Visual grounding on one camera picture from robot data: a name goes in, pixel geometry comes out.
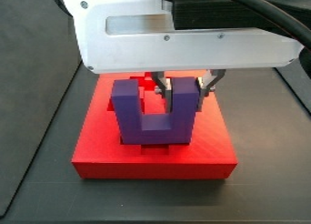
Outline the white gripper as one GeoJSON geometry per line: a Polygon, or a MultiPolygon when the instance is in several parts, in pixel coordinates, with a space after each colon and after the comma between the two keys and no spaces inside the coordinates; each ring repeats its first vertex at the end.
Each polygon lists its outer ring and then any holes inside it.
{"type": "Polygon", "coordinates": [[[167,113],[172,88],[163,71],[208,69],[196,79],[200,111],[226,69],[286,66],[303,50],[298,41],[256,28],[176,30],[163,0],[63,2],[86,67],[96,74],[152,72],[167,113]]]}

